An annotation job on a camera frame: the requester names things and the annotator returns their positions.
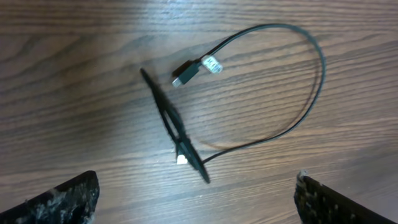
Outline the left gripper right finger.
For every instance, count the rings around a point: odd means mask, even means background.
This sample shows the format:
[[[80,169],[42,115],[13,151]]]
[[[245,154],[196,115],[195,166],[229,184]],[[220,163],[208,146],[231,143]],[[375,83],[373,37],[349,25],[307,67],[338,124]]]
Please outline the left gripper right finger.
[[[308,175],[297,174],[294,202],[303,224],[396,224]]]

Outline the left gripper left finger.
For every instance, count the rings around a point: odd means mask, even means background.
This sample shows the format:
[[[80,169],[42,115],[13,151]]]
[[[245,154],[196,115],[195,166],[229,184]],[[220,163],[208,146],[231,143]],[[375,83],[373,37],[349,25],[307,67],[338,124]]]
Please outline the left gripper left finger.
[[[100,185],[88,170],[24,203],[1,213],[1,224],[91,224],[95,219]]]

